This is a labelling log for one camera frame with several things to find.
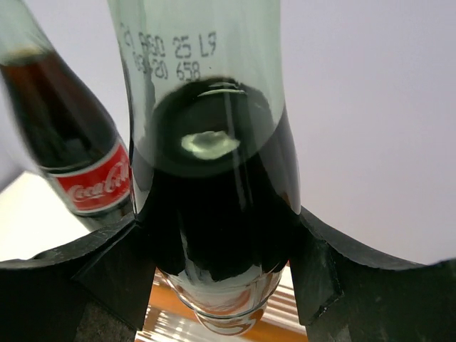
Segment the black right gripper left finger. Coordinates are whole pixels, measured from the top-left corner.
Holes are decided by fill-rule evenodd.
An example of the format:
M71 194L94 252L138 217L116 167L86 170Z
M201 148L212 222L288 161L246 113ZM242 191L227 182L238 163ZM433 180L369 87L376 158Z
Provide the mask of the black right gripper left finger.
M1 263L2 341L134 341L155 274L128 215L27 260Z

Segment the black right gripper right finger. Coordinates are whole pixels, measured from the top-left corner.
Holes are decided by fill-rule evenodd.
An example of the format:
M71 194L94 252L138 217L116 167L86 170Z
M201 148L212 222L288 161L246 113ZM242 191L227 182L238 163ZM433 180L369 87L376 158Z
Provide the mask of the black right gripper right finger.
M454 341L455 260L422 265L375 250L307 209L291 275L310 341Z

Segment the cola glass bottle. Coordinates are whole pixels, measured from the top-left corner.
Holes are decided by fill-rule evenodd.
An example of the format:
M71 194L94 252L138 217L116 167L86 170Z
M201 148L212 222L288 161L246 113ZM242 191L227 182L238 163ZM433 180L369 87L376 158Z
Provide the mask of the cola glass bottle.
M1 3L1 79L26 149L89 230L132 210L127 148L103 104L22 1Z
M278 1L110 1L135 221L208 330L263 316L301 210Z

